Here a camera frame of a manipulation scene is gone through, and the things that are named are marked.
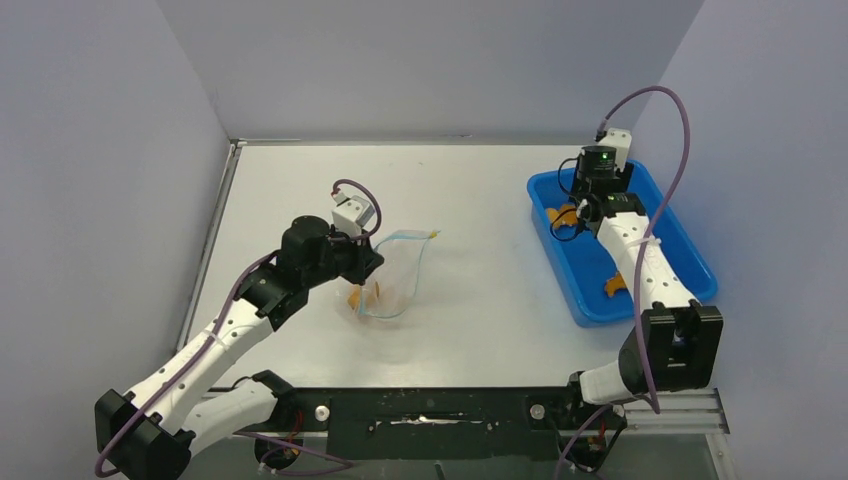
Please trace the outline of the orange fried nugget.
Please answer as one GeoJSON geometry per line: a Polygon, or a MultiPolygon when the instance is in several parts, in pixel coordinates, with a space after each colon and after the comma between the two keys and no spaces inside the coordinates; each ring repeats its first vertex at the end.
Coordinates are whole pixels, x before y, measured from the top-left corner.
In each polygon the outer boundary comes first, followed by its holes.
{"type": "Polygon", "coordinates": [[[548,207],[545,214],[554,231],[566,227],[576,227],[579,224],[577,207],[573,204],[563,204],[558,208],[548,207]]]}

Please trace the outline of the clear zip top bag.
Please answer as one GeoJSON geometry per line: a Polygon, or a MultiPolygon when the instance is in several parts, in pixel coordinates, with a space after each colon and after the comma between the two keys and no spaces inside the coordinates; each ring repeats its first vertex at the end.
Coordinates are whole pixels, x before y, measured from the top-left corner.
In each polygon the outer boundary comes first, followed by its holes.
{"type": "Polygon", "coordinates": [[[352,311],[347,305],[352,285],[341,283],[336,291],[337,312],[359,320],[394,321],[401,317],[417,296],[425,252],[439,234],[439,230],[397,230],[380,240],[374,250],[385,262],[365,283],[380,283],[380,305],[365,314],[352,311]]]}

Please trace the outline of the orange fried chicken piece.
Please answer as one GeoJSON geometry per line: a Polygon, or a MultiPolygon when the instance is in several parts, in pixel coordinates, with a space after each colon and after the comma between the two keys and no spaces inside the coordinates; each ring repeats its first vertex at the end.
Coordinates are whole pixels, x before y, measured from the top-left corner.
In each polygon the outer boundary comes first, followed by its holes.
{"type": "Polygon", "coordinates": [[[617,272],[609,278],[604,284],[604,293],[608,298],[615,297],[619,292],[628,292],[629,288],[626,279],[621,272],[617,272]]]}

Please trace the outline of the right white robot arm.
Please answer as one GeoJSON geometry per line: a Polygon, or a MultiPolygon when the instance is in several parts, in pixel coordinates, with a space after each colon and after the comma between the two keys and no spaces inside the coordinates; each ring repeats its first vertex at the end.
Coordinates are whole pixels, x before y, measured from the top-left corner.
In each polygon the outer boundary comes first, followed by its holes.
{"type": "Polygon", "coordinates": [[[590,425],[602,404],[706,387],[723,329],[715,306],[702,304],[666,259],[639,197],[627,190],[632,169],[618,170],[613,147],[591,145],[577,157],[570,196],[580,228],[613,260],[634,307],[634,328],[616,360],[578,374],[562,400],[572,425],[590,425]]]}

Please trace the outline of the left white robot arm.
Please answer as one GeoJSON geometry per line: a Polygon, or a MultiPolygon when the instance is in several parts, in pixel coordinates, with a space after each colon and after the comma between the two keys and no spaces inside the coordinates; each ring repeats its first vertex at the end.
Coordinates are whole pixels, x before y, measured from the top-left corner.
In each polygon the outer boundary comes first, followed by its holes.
{"type": "Polygon", "coordinates": [[[302,309],[311,289],[337,278],[362,285],[383,264],[367,221],[339,213],[331,223],[296,218],[280,247],[238,277],[204,330],[125,393],[104,393],[95,404],[96,476],[177,479],[205,448],[269,420],[293,390],[269,371],[212,400],[202,398],[241,356],[302,309]]]}

